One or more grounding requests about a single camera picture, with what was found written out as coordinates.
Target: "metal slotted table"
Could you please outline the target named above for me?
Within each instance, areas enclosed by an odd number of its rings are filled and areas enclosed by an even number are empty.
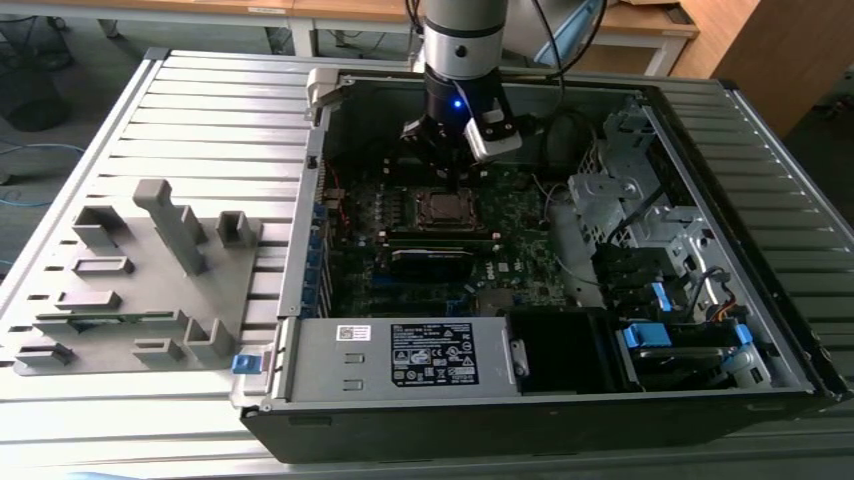
[[[127,200],[131,186],[146,177],[169,179],[174,196],[199,216],[243,210],[263,220],[239,341],[251,345],[273,340],[311,128],[305,87],[309,72],[321,66],[342,66],[341,60],[150,52],[0,290],[2,464],[146,478],[405,478],[606,467],[637,471],[642,466],[680,475],[709,462],[776,459],[780,465],[787,460],[811,462],[812,468],[820,468],[812,460],[819,457],[836,457],[825,459],[825,467],[848,462],[854,453],[851,403],[701,447],[566,457],[283,465],[241,424],[229,400],[227,370],[30,378],[14,373],[17,345],[35,332],[27,320],[9,314],[10,299],[29,294],[29,274],[45,268],[49,257],[57,261],[69,256],[62,242],[74,238],[69,227],[81,206]],[[406,68],[392,62],[343,67]],[[847,378],[854,377],[854,235],[741,93],[712,81],[606,75],[578,79],[662,89],[837,368]]]

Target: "wastebasket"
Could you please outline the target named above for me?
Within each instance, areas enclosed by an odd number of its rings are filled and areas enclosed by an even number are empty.
[[[63,123],[70,112],[39,62],[0,43],[0,117],[17,130],[39,132]]]
[[[0,16],[0,41],[6,39],[18,55],[31,58],[47,71],[59,70],[74,63],[69,44],[63,38],[65,21],[53,17]]]

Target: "blue cable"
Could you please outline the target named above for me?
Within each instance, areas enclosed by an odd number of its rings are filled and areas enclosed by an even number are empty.
[[[10,202],[9,200],[0,199],[0,205],[9,205],[10,207],[45,207],[50,205],[53,202],[41,202],[41,203],[22,203],[22,202]]]
[[[5,138],[0,138],[0,143],[6,143],[9,145],[14,145],[13,148],[10,148],[7,150],[3,150],[0,152],[0,156],[6,155],[7,153],[18,152],[19,150],[25,150],[27,148],[66,148],[69,150],[74,150],[81,155],[83,155],[86,153],[86,150],[83,148],[77,147],[74,145],[67,145],[65,143],[34,143],[34,144],[30,144],[30,145],[23,145],[21,143],[10,142]],[[11,202],[9,200],[0,200],[0,205],[9,205],[10,207],[45,207],[46,205],[50,205],[51,203],[53,202],[22,203],[22,202]]]
[[[0,155],[18,152],[19,150],[25,150],[26,148],[67,148],[69,150],[74,150],[82,155],[86,153],[86,150],[83,148],[77,147],[74,145],[67,145],[65,143],[34,143],[31,145],[17,145],[13,148],[2,151]]]

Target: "blue plastic clip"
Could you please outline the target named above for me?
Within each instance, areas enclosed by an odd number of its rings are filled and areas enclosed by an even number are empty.
[[[664,323],[633,323],[624,329],[624,338],[629,348],[670,347],[670,335]]]
[[[653,283],[653,291],[656,292],[656,296],[658,297],[658,304],[662,307],[662,312],[673,311],[673,305],[670,304],[670,299],[668,298],[668,292],[665,291],[665,285],[661,282]]]
[[[736,334],[738,335],[738,341],[742,342],[742,345],[753,343],[753,334],[750,333],[748,325],[737,325]]]
[[[262,370],[261,355],[235,355],[231,362],[231,373],[235,375],[261,375]]]

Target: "power supply label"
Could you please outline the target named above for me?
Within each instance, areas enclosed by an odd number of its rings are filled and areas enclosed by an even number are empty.
[[[398,387],[477,385],[472,323],[392,325],[392,381]]]

